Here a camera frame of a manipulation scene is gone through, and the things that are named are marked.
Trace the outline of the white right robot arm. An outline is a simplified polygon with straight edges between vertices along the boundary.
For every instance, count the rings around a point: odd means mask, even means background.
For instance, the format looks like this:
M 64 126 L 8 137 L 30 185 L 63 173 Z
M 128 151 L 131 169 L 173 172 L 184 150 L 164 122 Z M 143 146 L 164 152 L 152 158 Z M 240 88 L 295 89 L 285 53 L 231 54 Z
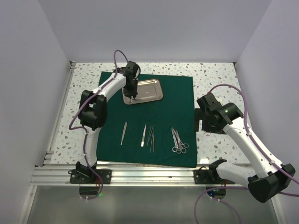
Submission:
M 241 110 L 233 103 L 222 105 L 212 94 L 197 99 L 194 130 L 227 134 L 250 161 L 251 168 L 218 159 L 208 169 L 194 171 L 196 183 L 223 183 L 225 180 L 246 187 L 259 202 L 265 203 L 286 189 L 295 175 L 291 164 L 283 164 L 250 130 Z

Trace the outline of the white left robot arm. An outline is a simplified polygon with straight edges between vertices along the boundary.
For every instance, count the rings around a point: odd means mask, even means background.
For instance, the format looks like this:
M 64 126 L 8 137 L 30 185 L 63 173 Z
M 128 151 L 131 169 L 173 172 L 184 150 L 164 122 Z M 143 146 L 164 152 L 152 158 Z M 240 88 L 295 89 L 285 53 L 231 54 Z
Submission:
M 97 171 L 92 166 L 97 162 L 95 144 L 107 120 L 107 103 L 121 89 L 125 97 L 135 99 L 140 72 L 140 66 L 129 61 L 125 67 L 116 68 L 99 87 L 93 91 L 83 91 L 81 94 L 76 117 L 80 120 L 79 128 L 83 128 L 86 134 L 83 142 L 83 159 L 76 163 L 76 171 L 86 183 L 92 183 L 97 178 Z

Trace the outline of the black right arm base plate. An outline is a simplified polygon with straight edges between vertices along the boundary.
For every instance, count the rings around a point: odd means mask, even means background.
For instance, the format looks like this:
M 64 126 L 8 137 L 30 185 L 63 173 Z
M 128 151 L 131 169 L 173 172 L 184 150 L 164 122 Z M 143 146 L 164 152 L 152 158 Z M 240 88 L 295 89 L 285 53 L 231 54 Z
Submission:
M 193 178 L 195 184 L 234 184 L 233 181 L 221 178 L 214 168 L 204 166 L 193 170 Z

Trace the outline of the silver pointed tweezers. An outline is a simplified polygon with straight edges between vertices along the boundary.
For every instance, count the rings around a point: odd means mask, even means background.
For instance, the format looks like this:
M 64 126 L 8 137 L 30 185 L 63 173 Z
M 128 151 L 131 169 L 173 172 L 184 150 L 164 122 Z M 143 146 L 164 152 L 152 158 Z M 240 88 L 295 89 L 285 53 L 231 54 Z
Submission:
M 152 127 L 153 127 L 153 125 L 151 125 L 151 126 L 150 126 L 150 129 L 149 129 L 149 135 L 148 135 L 148 139 L 147 139 L 147 144 L 146 144 L 146 146 L 148 146 L 149 141 L 150 141 L 150 138 L 151 138 Z
M 151 141 L 150 141 L 150 153 L 155 152 L 155 137 L 154 137 L 154 126 L 151 130 Z

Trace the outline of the dark green surgical cloth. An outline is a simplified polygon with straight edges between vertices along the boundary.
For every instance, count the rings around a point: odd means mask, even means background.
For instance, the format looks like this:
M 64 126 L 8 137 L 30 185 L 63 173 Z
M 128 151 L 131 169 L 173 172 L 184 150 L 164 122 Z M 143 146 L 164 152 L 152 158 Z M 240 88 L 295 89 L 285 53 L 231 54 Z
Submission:
M 127 105 L 117 91 L 107 103 L 107 120 L 97 143 L 99 161 L 194 168 L 193 78 L 141 74 L 139 81 L 157 79 L 163 98 Z

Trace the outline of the silver scalpel handle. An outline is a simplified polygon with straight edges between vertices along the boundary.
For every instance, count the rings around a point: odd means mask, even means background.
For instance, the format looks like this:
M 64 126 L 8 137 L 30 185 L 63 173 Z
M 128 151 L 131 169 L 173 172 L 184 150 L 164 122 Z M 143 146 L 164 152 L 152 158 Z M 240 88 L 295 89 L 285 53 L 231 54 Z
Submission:
M 125 136 L 126 129 L 127 129 L 127 122 L 125 122 L 124 127 L 123 127 L 123 131 L 122 131 L 122 136 L 121 136 L 121 143 L 120 143 L 120 145 L 123 144 L 123 140 L 124 140 L 124 136 Z

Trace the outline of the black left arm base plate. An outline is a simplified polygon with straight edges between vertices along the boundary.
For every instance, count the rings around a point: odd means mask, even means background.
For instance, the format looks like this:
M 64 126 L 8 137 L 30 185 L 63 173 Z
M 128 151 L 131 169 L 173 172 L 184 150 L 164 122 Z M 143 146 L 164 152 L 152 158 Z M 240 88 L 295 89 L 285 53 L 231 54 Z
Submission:
M 78 171 L 72 169 L 68 171 L 71 184 L 110 184 L 112 178 L 112 170 L 110 169 L 90 169 Z

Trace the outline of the silver surgical scissors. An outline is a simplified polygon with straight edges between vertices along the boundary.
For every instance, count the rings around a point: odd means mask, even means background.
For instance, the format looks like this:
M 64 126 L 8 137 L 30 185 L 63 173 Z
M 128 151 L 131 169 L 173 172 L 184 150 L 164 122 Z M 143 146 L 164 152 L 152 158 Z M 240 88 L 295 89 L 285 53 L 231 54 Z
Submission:
M 177 153 L 177 154 L 181 154 L 182 151 L 178 146 L 177 137 L 176 137 L 176 134 L 175 134 L 175 131 L 174 131 L 173 128 L 171 128 L 171 133 L 172 133 L 172 137 L 173 137 L 173 141 L 174 141 L 174 147 L 172 148 L 172 151 Z
M 175 136 L 177 138 L 177 145 L 173 148 L 174 152 L 177 154 L 185 154 L 189 145 L 181 141 L 178 131 L 175 131 Z

